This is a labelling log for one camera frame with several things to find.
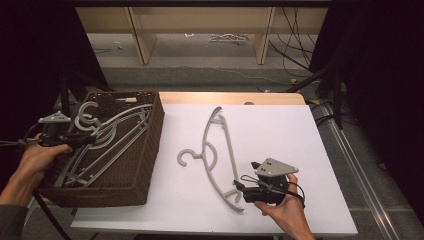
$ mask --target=white board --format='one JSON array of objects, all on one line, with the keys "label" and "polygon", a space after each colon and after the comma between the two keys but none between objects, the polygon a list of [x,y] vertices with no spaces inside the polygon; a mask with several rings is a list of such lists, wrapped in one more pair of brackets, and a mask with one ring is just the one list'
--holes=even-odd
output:
[{"label": "white board", "polygon": [[[282,234],[271,218],[262,216],[243,198],[238,205],[244,211],[232,210],[214,189],[201,159],[185,154],[187,166],[178,164],[177,155],[183,149],[201,153],[206,124],[217,106],[165,104],[147,204],[79,209],[72,227],[169,234]],[[312,232],[327,236],[357,234],[308,106],[219,106],[219,114],[228,124],[239,177],[246,174],[256,178],[251,162],[262,163],[267,157],[295,166],[299,168],[298,184],[306,194],[305,214]],[[233,189],[224,130],[213,124],[207,140],[218,152],[212,175],[224,192]]]}]

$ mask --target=sleeve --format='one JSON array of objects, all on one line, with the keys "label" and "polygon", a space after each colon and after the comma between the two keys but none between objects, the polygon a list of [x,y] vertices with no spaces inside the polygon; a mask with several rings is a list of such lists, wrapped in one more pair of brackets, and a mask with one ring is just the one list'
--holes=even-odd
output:
[{"label": "sleeve", "polygon": [[0,205],[0,239],[21,239],[27,213],[26,207]]}]

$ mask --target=brown wicker basket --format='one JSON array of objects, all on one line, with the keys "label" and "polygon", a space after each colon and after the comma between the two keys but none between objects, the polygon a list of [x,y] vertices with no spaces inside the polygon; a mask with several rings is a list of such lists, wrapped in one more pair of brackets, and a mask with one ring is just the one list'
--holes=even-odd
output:
[{"label": "brown wicker basket", "polygon": [[[136,103],[117,102],[119,98],[136,98]],[[54,183],[67,160],[57,160],[46,173],[38,187],[38,192],[60,207],[116,207],[143,205],[147,202],[153,167],[159,151],[164,110],[158,92],[100,92],[88,94],[86,100],[98,103],[97,108],[90,108],[89,114],[105,122],[123,110],[143,104],[153,104],[147,130],[117,159],[96,181],[88,187],[55,188]],[[117,125],[116,136],[108,145],[112,146],[137,124],[132,118]],[[72,126],[71,132],[77,132]],[[115,155],[121,147],[111,151]],[[87,152],[79,169],[91,164],[107,150],[102,148]],[[106,156],[91,171],[95,174],[111,157]]]}]

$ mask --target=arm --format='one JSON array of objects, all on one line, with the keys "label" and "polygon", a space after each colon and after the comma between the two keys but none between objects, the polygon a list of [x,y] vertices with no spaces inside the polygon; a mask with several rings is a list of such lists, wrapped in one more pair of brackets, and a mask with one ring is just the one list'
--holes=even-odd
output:
[{"label": "arm", "polygon": [[32,191],[44,177],[44,172],[61,153],[70,153],[68,145],[42,147],[29,144],[15,173],[0,195],[0,238],[20,239],[28,212]]}]

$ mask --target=person's left hand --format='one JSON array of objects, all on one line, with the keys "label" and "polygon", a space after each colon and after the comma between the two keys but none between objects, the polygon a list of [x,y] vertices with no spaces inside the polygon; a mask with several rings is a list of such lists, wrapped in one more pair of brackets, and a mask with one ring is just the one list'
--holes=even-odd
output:
[{"label": "person's left hand", "polygon": [[66,144],[43,147],[36,142],[30,143],[21,158],[17,172],[19,171],[27,176],[32,175],[41,181],[44,172],[53,165],[55,157],[61,153],[70,152],[72,152],[72,148]]},{"label": "person's left hand", "polygon": [[37,142],[28,144],[18,169],[0,195],[0,204],[26,207],[32,191],[43,179],[45,171],[53,165],[53,160],[61,153],[70,152],[72,148],[66,144],[54,147],[42,147]]}]

